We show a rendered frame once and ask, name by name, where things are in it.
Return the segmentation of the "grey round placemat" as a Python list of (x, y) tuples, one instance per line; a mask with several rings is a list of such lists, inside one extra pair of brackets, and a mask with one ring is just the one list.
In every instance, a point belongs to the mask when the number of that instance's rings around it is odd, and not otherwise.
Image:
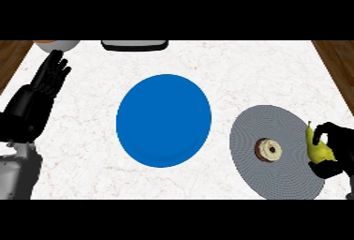
[[(307, 124), (285, 109), (257, 105), (236, 117), (231, 125), (230, 150), (237, 172), (257, 194), (268, 200), (313, 200), (323, 188), (308, 166)], [(255, 142), (276, 141), (282, 155), (274, 163), (255, 156)]]

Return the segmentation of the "black and grey appliance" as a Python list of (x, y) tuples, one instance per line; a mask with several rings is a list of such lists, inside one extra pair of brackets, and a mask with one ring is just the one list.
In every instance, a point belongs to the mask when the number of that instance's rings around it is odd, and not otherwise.
[(103, 40), (100, 45), (106, 51), (116, 52), (150, 52), (164, 50), (167, 40)]

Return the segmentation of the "blue plate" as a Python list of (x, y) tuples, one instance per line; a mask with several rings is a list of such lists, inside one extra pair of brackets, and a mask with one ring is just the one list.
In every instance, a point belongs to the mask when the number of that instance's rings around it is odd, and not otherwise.
[(143, 165), (172, 167), (200, 150), (211, 131), (211, 105), (199, 86), (172, 74), (141, 80), (116, 114), (121, 147)]

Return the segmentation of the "frosted donut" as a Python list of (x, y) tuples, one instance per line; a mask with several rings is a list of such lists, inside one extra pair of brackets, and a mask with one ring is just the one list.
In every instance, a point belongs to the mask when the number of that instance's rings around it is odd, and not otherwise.
[(282, 156), (279, 143), (268, 138), (258, 139), (254, 146), (254, 153), (257, 158), (264, 162), (279, 161)]

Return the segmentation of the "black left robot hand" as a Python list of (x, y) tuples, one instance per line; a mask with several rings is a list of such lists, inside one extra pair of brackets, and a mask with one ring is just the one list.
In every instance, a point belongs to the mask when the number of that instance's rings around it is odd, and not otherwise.
[(47, 125), (56, 95), (71, 68), (63, 51), (53, 50), (43, 61), (32, 81), (18, 89), (0, 112), (0, 142), (31, 143)]

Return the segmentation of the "white bowl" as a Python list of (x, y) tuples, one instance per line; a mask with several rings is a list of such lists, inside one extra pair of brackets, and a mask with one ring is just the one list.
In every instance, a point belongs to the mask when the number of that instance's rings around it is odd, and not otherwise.
[(40, 40), (35, 42), (35, 45), (46, 53), (49, 53), (52, 50), (68, 52), (78, 45), (78, 40)]

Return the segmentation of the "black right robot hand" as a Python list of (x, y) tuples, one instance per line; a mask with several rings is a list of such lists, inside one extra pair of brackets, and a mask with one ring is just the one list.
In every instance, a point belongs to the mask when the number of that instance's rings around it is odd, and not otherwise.
[(311, 144), (320, 144), (321, 134), (327, 134), (327, 147), (336, 160), (326, 159), (321, 163), (310, 163), (316, 176), (327, 179), (341, 173), (354, 175), (354, 129), (339, 127), (332, 122), (317, 125)]

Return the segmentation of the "yellow-green pear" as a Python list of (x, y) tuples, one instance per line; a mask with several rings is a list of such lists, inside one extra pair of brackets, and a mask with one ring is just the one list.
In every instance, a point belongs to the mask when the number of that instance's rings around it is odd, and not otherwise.
[(318, 141), (318, 144), (313, 144), (314, 130), (311, 124), (307, 124), (305, 129), (305, 142), (307, 142), (307, 156), (314, 164), (320, 164), (324, 160), (335, 161), (335, 155), (332, 149)]

